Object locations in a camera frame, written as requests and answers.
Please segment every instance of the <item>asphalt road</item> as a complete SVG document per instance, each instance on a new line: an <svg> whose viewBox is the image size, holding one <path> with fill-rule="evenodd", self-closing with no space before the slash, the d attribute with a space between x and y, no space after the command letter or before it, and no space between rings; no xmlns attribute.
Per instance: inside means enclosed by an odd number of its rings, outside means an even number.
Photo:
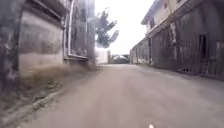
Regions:
<svg viewBox="0 0 224 128"><path fill-rule="evenodd" d="M20 128L224 128L224 83L134 65L104 66Z"/></svg>

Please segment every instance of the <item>road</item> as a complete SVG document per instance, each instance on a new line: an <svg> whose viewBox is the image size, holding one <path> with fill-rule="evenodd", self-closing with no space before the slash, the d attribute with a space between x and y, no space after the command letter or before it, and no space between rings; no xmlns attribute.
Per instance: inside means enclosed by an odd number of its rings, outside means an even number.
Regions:
<svg viewBox="0 0 224 128"><path fill-rule="evenodd" d="M223 82L108 65L20 128L223 128Z"/></svg>

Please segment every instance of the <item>alley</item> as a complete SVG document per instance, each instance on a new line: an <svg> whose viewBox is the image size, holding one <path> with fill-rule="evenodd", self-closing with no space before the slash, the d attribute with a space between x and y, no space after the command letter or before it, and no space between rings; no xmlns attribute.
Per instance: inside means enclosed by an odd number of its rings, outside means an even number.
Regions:
<svg viewBox="0 0 224 128"><path fill-rule="evenodd" d="M20 128L223 128L224 84L134 65L107 65Z"/></svg>

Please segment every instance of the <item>stone wall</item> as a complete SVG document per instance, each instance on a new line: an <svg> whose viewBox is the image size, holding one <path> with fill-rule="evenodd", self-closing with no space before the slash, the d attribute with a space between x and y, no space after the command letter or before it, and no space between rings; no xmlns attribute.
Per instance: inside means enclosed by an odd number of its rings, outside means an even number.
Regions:
<svg viewBox="0 0 224 128"><path fill-rule="evenodd" d="M0 91L16 87L23 3L24 0L0 0Z"/></svg>
<svg viewBox="0 0 224 128"><path fill-rule="evenodd" d="M144 38L130 51L131 63L149 65L151 63L150 50L149 39Z"/></svg>
<svg viewBox="0 0 224 128"><path fill-rule="evenodd" d="M25 10L19 40L20 71L62 65L62 36L62 28Z"/></svg>

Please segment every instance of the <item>tree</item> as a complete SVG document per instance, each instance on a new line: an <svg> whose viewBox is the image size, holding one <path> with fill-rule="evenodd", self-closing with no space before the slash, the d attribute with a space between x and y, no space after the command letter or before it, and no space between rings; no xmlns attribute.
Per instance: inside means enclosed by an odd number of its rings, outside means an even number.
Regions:
<svg viewBox="0 0 224 128"><path fill-rule="evenodd" d="M112 35L108 33L117 25L117 21L109 22L108 17L108 8L96 17L96 43L98 47L108 48L119 36L118 30L115 30Z"/></svg>

